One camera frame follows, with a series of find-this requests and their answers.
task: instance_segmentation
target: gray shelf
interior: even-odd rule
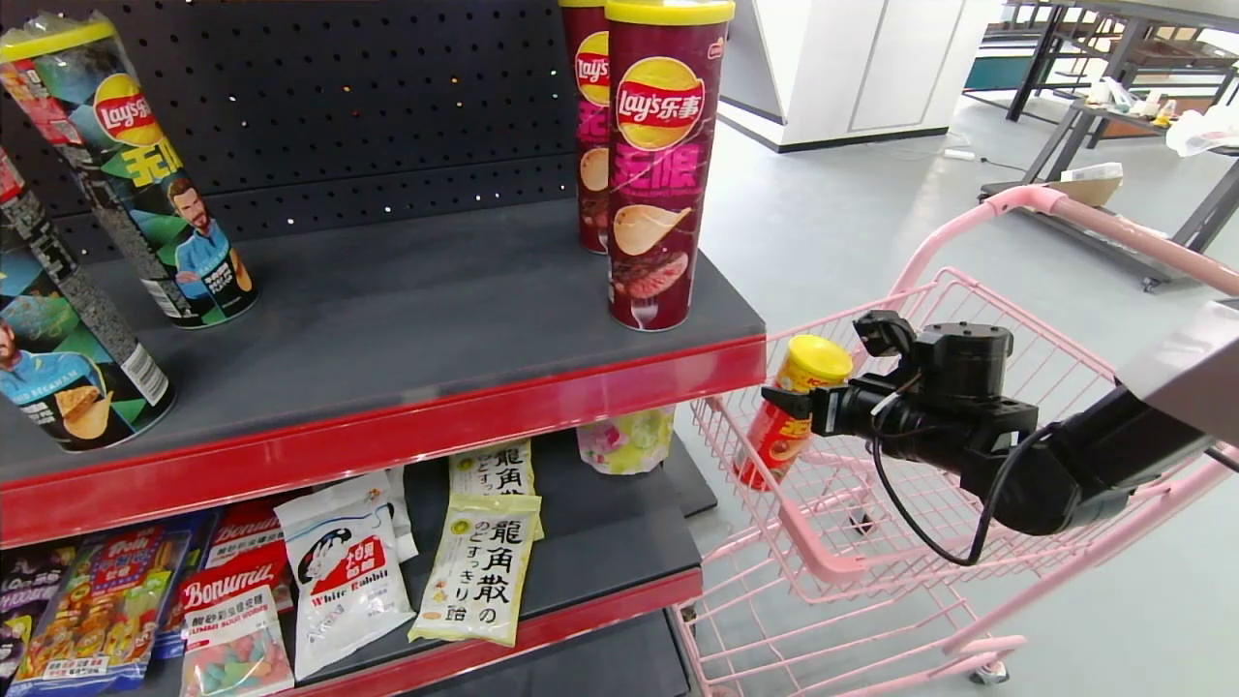
[[[690,687],[673,633],[665,612],[653,613],[409,697],[681,697]]]
[[[700,567],[701,556],[680,514],[674,487],[662,470],[637,477],[600,475],[580,461],[571,431],[535,438],[533,459],[546,537],[534,545],[530,557],[522,621]],[[442,532],[447,510],[446,468],[446,459],[439,459],[405,469],[409,515],[420,555],[401,565],[400,571],[414,608],[421,603]],[[644,613],[657,609],[647,608]],[[294,655],[292,621],[286,620],[285,641]],[[405,639],[408,629],[401,626],[299,687],[445,645],[437,640],[410,644]],[[523,664],[527,657],[514,661]],[[173,697],[180,688],[180,660],[156,662],[142,687],[130,695]],[[409,671],[414,675],[416,664]]]
[[[169,417],[120,447],[68,458],[0,410],[5,483],[602,369],[764,334],[705,255],[693,312],[642,333],[607,312],[607,261],[554,201],[240,244],[261,295],[196,332],[171,327],[121,261],[90,265],[180,391]]]

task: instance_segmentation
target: lay's logo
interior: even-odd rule
[[[633,147],[662,150],[684,140],[701,120],[705,83],[674,58],[633,63],[616,90],[616,124]]]
[[[113,136],[134,126],[155,123],[155,116],[151,115],[151,105],[146,103],[146,98],[141,94],[108,99],[102,104],[95,104],[94,110],[99,116],[99,125]]]
[[[577,53],[576,84],[611,87],[611,69],[607,57],[597,53]]]
[[[608,35],[597,31],[576,47],[576,88],[581,97],[596,106],[611,103],[611,58],[607,56]]]
[[[108,76],[94,92],[94,116],[108,135],[129,145],[164,139],[150,103],[128,73]]]

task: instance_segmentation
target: white plastic bag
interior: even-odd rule
[[[372,473],[275,509],[297,583],[301,681],[414,618],[396,562],[390,482]]]
[[[1239,105],[1217,104],[1204,114],[1183,113],[1166,131],[1166,145],[1181,157],[1214,147],[1239,147]]]

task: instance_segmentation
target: gummy candy bag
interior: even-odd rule
[[[292,687],[271,593],[285,563],[284,551],[268,546],[185,584],[181,697],[263,697]]]

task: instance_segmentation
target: snack bag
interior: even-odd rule
[[[0,695],[17,672],[31,634],[73,563],[72,545],[40,545],[5,552],[0,584]]]
[[[484,639],[515,646],[520,594],[540,510],[539,496],[452,494],[409,641]]]
[[[287,568],[268,545],[204,569],[185,586],[181,697],[263,697],[292,687],[273,587]]]
[[[282,553],[284,531],[280,520],[275,517],[275,506],[292,496],[278,494],[264,499],[253,499],[233,504],[224,509],[219,526],[211,537],[211,547],[202,568],[213,569],[230,560],[263,547],[274,547]],[[280,572],[280,579],[271,587],[275,607],[281,612],[292,609],[292,581],[289,569]]]
[[[404,465],[387,469],[392,484],[392,532],[395,534],[395,558],[401,562],[418,556],[418,543],[413,541],[413,521],[409,504],[404,500]]]
[[[299,681],[415,617],[389,488],[387,474],[370,473],[275,508],[300,598]]]
[[[182,516],[83,541],[9,695],[92,697],[141,685],[191,532]]]
[[[576,427],[581,461],[601,474],[644,474],[672,452],[675,405]]]
[[[186,520],[193,526],[193,536],[190,539],[190,547],[185,552],[185,561],[172,579],[173,595],[167,607],[167,613],[160,619],[159,631],[155,634],[155,647],[151,657],[156,661],[175,659],[185,654],[185,636],[181,629],[185,620],[185,607],[181,604],[181,589],[190,578],[202,568],[207,558],[207,542],[219,520],[219,511],[198,511],[187,514]]]
[[[452,494],[494,496],[534,491],[534,458],[529,439],[501,443],[449,458]],[[541,516],[534,517],[534,542],[545,537]]]

